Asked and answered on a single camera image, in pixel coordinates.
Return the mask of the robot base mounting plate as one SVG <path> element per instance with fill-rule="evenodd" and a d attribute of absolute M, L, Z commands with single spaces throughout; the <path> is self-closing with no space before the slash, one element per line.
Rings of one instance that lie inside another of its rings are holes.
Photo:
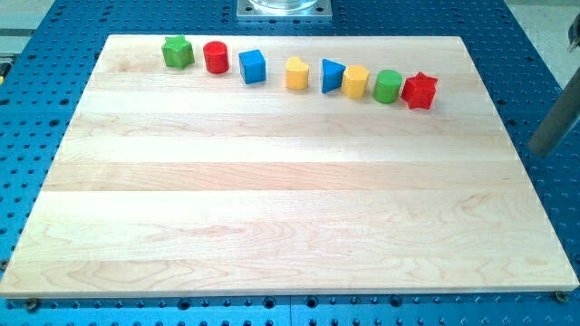
<path fill-rule="evenodd" d="M 248 21 L 265 19 L 330 19 L 331 0 L 237 0 L 237 18 Z"/>

